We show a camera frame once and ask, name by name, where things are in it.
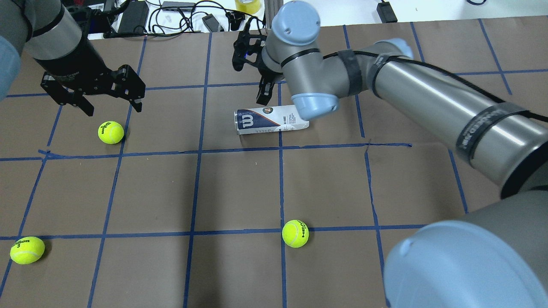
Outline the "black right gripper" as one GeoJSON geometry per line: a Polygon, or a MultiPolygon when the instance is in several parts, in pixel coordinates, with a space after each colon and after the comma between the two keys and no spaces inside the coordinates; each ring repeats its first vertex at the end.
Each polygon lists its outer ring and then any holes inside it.
{"type": "Polygon", "coordinates": [[[257,69],[261,78],[256,103],[266,107],[272,99],[274,85],[284,80],[284,75],[281,72],[268,68],[263,60],[257,60],[257,69]]]}

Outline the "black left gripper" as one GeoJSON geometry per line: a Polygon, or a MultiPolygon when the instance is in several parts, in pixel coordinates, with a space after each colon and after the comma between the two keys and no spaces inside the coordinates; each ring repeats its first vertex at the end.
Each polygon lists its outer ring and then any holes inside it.
{"type": "Polygon", "coordinates": [[[130,102],[142,111],[145,83],[129,65],[109,69],[91,43],[78,43],[73,51],[58,59],[41,60],[45,74],[41,87],[59,105],[71,104],[88,117],[94,106],[84,95],[107,94],[130,102]]]}

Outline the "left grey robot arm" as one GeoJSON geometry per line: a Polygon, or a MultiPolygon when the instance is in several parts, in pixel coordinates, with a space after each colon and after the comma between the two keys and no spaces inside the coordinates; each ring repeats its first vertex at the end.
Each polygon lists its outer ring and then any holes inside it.
{"type": "Polygon", "coordinates": [[[94,106],[86,96],[108,95],[142,111],[143,80],[129,65],[109,69],[88,39],[88,23],[79,24],[60,0],[3,0],[0,13],[2,99],[21,70],[25,51],[45,71],[40,86],[58,105],[92,116],[94,106]]]}

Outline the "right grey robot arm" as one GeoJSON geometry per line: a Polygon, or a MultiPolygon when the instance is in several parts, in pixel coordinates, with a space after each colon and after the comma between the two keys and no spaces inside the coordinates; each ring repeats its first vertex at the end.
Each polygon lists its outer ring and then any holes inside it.
{"type": "Polygon", "coordinates": [[[385,308],[389,251],[419,227],[498,199],[495,185],[366,92],[304,130],[241,135],[257,78],[235,33],[147,38],[166,86],[131,112],[121,162],[83,160],[108,200],[90,308],[385,308]]]}

